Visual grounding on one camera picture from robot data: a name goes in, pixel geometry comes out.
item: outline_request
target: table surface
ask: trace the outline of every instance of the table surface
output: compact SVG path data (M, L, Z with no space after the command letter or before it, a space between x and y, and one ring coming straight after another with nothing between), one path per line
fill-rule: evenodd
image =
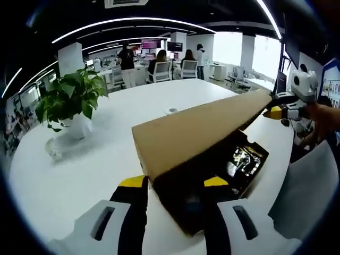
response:
M71 144L62 162L45 152L51 137L63 136L39 125L21 140L10 169L10 186L19 208L43 241L62 239L74 221L100 200L109 200L118 184L142 174L131 127L235 93L206 81L176 80L121 90L100 98L93 113L91 136ZM268 213L280 191L289 164L293 130L259 116L245 131L249 141L269 156L248 200ZM149 191L148 223L143 254L206 254L202 234L186 237Z
M245 78L244 80L247 81L249 85L252 85L258 89L264 89L267 92L271 92L274 89L274 84L270 81L249 78Z

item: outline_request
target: yellow and black robot finger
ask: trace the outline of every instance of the yellow and black robot finger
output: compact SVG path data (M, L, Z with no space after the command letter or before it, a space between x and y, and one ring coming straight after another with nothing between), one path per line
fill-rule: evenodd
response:
M281 106L274 106L263 115L264 117L272 118L274 120L282 120L283 118L287 118L287 109Z
M235 200L237 196L227 181L216 176L204 181L201 198L207 255L231 254L228 229L217 203Z
M118 242L118 254L142 254L147 224L148 178L129 178L119 184L110 201L129 203Z

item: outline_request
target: brown cardboard box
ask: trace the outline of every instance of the brown cardboard box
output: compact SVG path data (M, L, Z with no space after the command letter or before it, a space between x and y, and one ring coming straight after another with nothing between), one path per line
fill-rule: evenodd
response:
M186 233L193 235L202 228L200 214L189 212L192 208L199 211L199 203L188 206L188 201L199 200L202 181L215 174L212 169L225 166L231 145L235 148L238 142L248 142L239 128L249 124L270 101L269 94L256 90L132 128L144 174Z

